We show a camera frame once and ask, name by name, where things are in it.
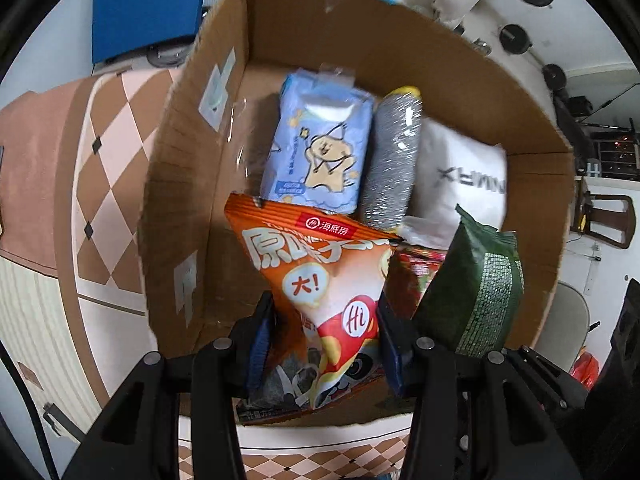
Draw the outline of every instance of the cartoon dog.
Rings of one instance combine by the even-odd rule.
[[[332,133],[340,128],[341,136],[332,137]],[[314,137],[305,150],[306,160],[309,161],[309,171],[306,174],[305,186],[325,186],[331,192],[342,192],[345,186],[345,172],[355,164],[356,158],[351,155],[353,148],[344,140],[345,124],[339,123],[326,134]],[[300,136],[305,138],[308,129],[303,128]]]

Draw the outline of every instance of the blue board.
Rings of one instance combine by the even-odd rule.
[[[201,19],[202,0],[94,0],[94,63],[194,36]]]

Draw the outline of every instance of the green package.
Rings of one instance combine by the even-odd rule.
[[[458,354],[500,350],[524,288],[516,233],[476,222],[459,205],[460,225],[414,323]]]

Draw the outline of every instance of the blue tissue package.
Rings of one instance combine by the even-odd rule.
[[[289,74],[260,196],[354,212],[373,107],[363,90],[305,70]]]

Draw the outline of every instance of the white plastic bag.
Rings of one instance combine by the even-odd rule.
[[[507,160],[489,146],[423,118],[414,191],[398,234],[410,244],[448,249],[460,223],[456,204],[481,224],[502,227]]]

